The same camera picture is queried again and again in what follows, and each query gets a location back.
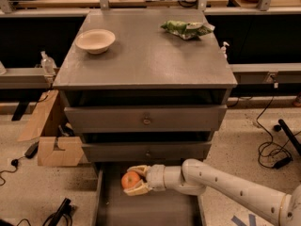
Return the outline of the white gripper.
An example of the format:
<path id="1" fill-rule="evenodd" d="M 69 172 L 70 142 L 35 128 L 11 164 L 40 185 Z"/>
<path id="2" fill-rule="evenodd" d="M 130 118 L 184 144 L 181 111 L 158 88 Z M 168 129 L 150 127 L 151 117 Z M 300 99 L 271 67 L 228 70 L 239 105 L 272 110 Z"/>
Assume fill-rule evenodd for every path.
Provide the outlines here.
<path id="1" fill-rule="evenodd" d="M 164 182 L 164 165 L 138 165 L 132 166 L 127 171 L 134 171 L 141 177 L 146 177 L 146 182 L 138 181 L 134 186 L 124 189 L 128 196 L 139 196 L 153 191 L 164 191 L 166 189 Z"/>

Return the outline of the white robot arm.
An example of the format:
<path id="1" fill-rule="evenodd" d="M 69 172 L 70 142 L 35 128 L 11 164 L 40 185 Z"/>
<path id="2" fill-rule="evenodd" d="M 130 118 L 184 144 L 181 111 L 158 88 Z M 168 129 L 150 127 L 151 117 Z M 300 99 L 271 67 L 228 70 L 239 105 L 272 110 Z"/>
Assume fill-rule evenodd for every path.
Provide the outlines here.
<path id="1" fill-rule="evenodd" d="M 301 186 L 293 194 L 286 194 L 214 169 L 197 159 L 187 159 L 179 166 L 130 167 L 122 176 L 121 185 L 129 196 L 166 189 L 198 196 L 209 186 L 274 226 L 301 226 Z"/>

